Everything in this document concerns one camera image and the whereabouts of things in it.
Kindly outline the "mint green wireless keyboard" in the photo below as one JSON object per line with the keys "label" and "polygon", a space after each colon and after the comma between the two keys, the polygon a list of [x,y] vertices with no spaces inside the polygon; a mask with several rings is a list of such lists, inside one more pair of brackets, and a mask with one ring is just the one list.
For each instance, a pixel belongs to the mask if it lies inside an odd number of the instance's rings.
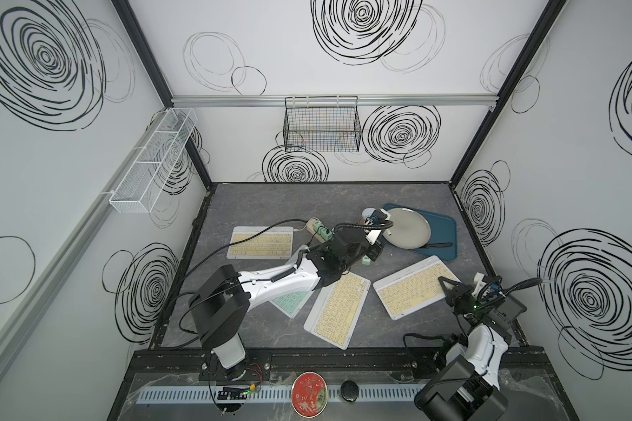
{"label": "mint green wireless keyboard", "polygon": [[312,291],[291,293],[271,300],[270,303],[286,317],[294,319],[312,294],[314,294]]}

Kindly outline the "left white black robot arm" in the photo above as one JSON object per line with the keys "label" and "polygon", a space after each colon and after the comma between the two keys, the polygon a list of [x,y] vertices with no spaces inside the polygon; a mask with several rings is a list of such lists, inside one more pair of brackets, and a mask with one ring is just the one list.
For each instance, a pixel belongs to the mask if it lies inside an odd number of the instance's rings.
{"label": "left white black robot arm", "polygon": [[296,258],[275,268],[238,271],[232,265],[216,270],[189,301],[189,314],[200,347],[217,357],[227,371],[247,361],[239,331],[248,312],[281,296],[328,287],[367,256],[383,251],[379,240],[390,226],[344,224],[331,240],[298,250]]}

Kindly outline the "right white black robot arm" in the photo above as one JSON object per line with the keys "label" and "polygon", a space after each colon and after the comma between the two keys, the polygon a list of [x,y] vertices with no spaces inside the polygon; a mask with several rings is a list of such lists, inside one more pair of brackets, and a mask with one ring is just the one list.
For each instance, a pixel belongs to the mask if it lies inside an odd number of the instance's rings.
{"label": "right white black robot arm", "polygon": [[508,399],[499,368],[512,342],[510,328],[526,307],[507,297],[499,276],[477,274],[466,284],[440,276],[446,303],[470,324],[462,337],[445,340],[437,374],[415,395],[414,405],[430,420],[499,420]]}

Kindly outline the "yellow wireless keyboard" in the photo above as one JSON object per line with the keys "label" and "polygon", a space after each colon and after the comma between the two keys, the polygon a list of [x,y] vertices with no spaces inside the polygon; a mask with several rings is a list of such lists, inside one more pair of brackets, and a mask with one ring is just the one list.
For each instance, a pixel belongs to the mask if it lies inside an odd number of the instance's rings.
{"label": "yellow wireless keyboard", "polygon": [[321,289],[304,329],[335,347],[346,350],[371,286],[360,275],[347,274]]}
{"label": "yellow wireless keyboard", "polygon": [[445,298],[440,277],[459,278],[437,256],[414,263],[372,284],[389,317],[396,321]]}

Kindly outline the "cream power strip red sockets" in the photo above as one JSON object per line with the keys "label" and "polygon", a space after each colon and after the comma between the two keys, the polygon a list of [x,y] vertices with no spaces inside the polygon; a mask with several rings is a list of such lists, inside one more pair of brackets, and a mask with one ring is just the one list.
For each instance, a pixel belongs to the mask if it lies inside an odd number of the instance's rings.
{"label": "cream power strip red sockets", "polygon": [[319,219],[311,218],[307,222],[307,231],[312,234],[315,240],[325,243],[333,238],[333,233]]}

